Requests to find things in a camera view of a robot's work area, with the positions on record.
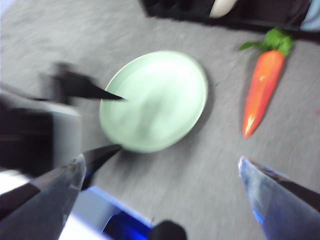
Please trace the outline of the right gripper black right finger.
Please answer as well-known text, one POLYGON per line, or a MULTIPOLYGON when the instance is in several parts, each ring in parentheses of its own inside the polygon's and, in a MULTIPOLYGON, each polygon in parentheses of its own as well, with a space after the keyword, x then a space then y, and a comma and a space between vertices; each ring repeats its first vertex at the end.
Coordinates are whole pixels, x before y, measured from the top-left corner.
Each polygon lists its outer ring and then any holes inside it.
POLYGON ((320 194, 241 156, 239 177, 267 240, 318 240, 320 194))

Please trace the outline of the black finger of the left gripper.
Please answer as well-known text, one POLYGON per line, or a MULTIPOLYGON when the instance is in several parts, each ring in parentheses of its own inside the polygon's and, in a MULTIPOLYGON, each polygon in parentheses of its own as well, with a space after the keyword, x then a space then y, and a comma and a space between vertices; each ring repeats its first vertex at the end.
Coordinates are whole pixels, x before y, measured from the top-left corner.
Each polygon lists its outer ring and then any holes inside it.
POLYGON ((65 71, 63 73, 63 90, 68 97, 116 101, 124 100, 123 97, 105 91, 93 84, 89 76, 72 71, 65 71))
POLYGON ((98 171, 111 157, 118 153, 122 148, 123 147, 119 144, 112 144, 82 153, 85 159, 86 171, 81 186, 81 191, 84 191, 91 186, 91 182, 96 171, 98 171))

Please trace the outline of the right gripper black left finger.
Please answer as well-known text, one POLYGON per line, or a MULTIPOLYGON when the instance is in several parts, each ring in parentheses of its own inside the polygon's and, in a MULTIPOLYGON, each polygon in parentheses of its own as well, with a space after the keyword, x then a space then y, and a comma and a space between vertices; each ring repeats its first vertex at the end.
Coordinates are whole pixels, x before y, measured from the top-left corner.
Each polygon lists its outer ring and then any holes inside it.
POLYGON ((86 174, 80 154, 0 195, 2 240, 57 240, 65 227, 86 174))

